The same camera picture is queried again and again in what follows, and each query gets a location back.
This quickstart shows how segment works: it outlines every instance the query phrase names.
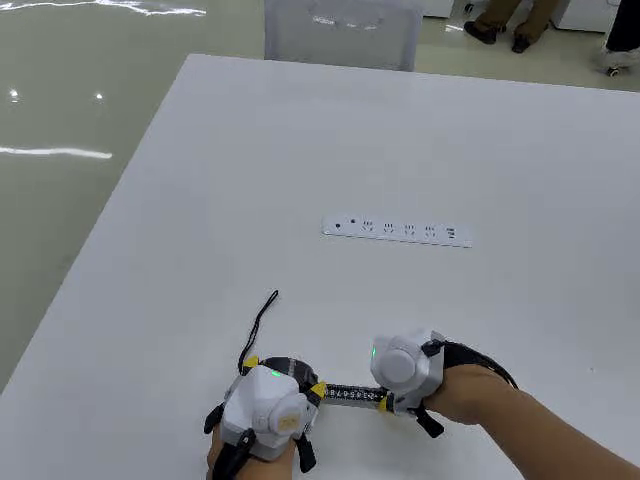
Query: black clip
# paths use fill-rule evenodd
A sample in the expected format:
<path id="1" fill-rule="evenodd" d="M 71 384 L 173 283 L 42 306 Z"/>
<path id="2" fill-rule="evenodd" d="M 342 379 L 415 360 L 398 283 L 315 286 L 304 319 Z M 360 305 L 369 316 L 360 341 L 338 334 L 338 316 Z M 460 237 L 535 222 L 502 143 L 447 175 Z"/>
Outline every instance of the black clip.
<path id="1" fill-rule="evenodd" d="M 220 421 L 222 420 L 222 414 L 224 413 L 224 403 L 221 403 L 216 408 L 213 409 L 207 418 L 204 421 L 204 433 L 205 435 L 209 435 L 213 432 L 213 429 L 218 426 Z"/>
<path id="2" fill-rule="evenodd" d="M 442 435 L 444 427 L 440 422 L 436 421 L 431 415 L 427 413 L 423 405 L 420 405 L 414 410 L 418 424 L 426 430 L 431 438 L 436 438 Z"/>
<path id="3" fill-rule="evenodd" d="M 311 442 L 307 439 L 307 436 L 304 433 L 299 439 L 294 440 L 294 442 L 296 442 L 298 455 L 300 456 L 300 470 L 302 473 L 307 473 L 316 466 L 316 455 L 313 453 Z"/>
<path id="4" fill-rule="evenodd" d="M 443 344 L 440 340 L 429 340 L 420 349 L 428 357 L 431 358 L 440 353 Z"/>
<path id="5" fill-rule="evenodd" d="M 242 432 L 240 439 L 235 445 L 225 443 L 220 450 L 220 454 L 213 465 L 211 478 L 213 480 L 232 480 L 244 467 L 251 456 L 249 451 L 256 443 L 256 433 L 252 428 Z"/>

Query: electrical outlet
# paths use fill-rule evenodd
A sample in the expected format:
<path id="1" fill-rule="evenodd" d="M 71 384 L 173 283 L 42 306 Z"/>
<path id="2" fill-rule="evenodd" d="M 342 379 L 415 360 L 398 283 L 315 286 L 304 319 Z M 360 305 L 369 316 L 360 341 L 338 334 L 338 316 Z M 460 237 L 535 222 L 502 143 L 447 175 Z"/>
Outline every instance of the electrical outlet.
<path id="1" fill-rule="evenodd" d="M 424 222 L 405 222 L 391 218 L 363 215 L 327 215 L 322 220 L 326 235 L 372 238 L 397 242 L 471 247 L 471 236 L 466 228 L 454 225 Z"/>

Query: shiny floor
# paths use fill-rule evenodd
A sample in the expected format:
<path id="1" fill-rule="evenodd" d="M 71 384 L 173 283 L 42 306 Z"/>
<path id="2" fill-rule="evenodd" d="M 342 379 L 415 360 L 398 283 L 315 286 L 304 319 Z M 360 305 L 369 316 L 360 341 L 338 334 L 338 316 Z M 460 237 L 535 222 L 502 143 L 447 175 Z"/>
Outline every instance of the shiny floor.
<path id="1" fill-rule="evenodd" d="M 508 34 L 467 37 L 462 6 L 424 20 L 416 70 L 640 90 L 591 66 L 602 35 L 552 29 L 517 56 Z M 261 0 L 0 3 L 0 390 L 186 55 L 260 58 L 262 15 Z"/>

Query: brown shoe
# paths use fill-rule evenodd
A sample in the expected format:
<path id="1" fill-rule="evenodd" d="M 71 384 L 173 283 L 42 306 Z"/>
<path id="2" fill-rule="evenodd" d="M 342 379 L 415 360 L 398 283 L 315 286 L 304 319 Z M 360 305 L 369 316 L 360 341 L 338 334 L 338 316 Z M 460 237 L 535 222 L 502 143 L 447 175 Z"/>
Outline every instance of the brown shoe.
<path id="1" fill-rule="evenodd" d="M 497 27 L 490 27 L 487 30 L 480 30 L 476 27 L 476 22 L 467 22 L 464 24 L 464 31 L 471 35 L 473 38 L 480 40 L 482 43 L 486 43 L 487 45 L 493 45 L 496 43 L 496 38 L 498 36 L 498 31 L 500 29 Z"/>
<path id="2" fill-rule="evenodd" d="M 527 48 L 531 46 L 531 42 L 524 35 L 516 35 L 513 39 L 513 47 L 511 51 L 513 53 L 523 53 Z"/>

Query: yellow clip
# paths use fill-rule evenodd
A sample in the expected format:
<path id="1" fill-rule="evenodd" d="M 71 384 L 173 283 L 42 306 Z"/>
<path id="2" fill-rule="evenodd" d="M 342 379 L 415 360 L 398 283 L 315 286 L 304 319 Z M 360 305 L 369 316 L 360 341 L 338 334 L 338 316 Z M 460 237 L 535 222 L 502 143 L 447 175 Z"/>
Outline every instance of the yellow clip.
<path id="1" fill-rule="evenodd" d="M 313 387 L 311 387 L 311 391 L 318 395 L 322 400 L 327 393 L 327 384 L 325 382 L 316 383 Z"/>
<path id="2" fill-rule="evenodd" d="M 258 363 L 260 363 L 260 359 L 258 358 L 257 355 L 254 355 L 253 357 L 249 357 L 247 358 L 244 363 L 242 364 L 243 367 L 248 367 L 248 368 L 253 368 L 253 367 L 257 367 Z"/>
<path id="3" fill-rule="evenodd" d="M 380 403 L 378 403 L 378 410 L 381 412 L 386 412 L 387 411 L 387 397 L 383 397 L 382 400 L 380 400 Z"/>

